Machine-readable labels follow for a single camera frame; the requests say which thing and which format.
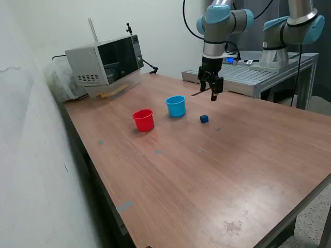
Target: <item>tape mark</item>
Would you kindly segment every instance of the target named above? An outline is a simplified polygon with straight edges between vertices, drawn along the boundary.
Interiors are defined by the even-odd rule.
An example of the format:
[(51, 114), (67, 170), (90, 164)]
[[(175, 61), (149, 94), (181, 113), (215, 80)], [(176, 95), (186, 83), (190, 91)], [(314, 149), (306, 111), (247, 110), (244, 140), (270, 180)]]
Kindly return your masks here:
[(118, 212), (122, 212), (122, 211), (126, 210), (127, 208), (131, 207), (132, 205), (133, 205), (133, 202), (130, 200), (127, 203), (124, 203), (123, 205), (120, 205), (116, 209), (117, 209)]

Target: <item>blue cube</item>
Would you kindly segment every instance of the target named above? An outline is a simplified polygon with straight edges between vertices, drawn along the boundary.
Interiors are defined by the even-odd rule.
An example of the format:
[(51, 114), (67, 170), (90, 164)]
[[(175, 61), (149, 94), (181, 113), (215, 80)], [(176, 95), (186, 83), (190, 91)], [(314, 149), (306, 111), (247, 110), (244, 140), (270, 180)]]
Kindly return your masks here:
[(206, 115), (200, 116), (200, 121), (201, 121), (201, 123), (209, 122), (208, 116), (206, 116)]

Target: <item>blue cup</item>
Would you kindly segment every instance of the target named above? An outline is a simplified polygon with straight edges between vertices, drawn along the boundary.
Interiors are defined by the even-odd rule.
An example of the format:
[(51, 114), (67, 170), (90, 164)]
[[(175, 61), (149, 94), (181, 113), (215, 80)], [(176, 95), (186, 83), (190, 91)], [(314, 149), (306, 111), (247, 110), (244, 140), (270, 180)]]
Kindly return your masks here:
[(184, 96), (174, 96), (166, 99), (170, 117), (182, 117), (186, 114)]

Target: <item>red cup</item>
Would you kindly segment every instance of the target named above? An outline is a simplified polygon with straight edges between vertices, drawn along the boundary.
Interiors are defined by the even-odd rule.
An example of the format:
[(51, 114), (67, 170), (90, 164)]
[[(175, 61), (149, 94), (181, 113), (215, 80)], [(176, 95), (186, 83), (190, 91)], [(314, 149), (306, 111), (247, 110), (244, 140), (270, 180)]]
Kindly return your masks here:
[(154, 128), (153, 111), (139, 110), (133, 114), (139, 132), (148, 132)]

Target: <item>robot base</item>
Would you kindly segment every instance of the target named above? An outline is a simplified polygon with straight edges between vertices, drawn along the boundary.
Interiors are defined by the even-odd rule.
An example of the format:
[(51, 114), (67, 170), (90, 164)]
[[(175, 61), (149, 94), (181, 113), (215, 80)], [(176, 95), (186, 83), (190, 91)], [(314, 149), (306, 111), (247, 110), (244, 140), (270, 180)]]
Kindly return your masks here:
[(252, 65), (249, 69), (282, 73), (297, 64), (297, 60), (289, 59), (287, 48), (263, 50), (259, 64)]
[(292, 67), (296, 67), (297, 65), (298, 65), (297, 60), (290, 59), (288, 61), (288, 64), (281, 68), (272, 68), (272, 67), (260, 66), (259, 64), (256, 64), (256, 65), (250, 66), (249, 69), (255, 70), (255, 71), (271, 71), (271, 72), (275, 72), (275, 73), (282, 73), (282, 72), (285, 72), (285, 71), (291, 69)]

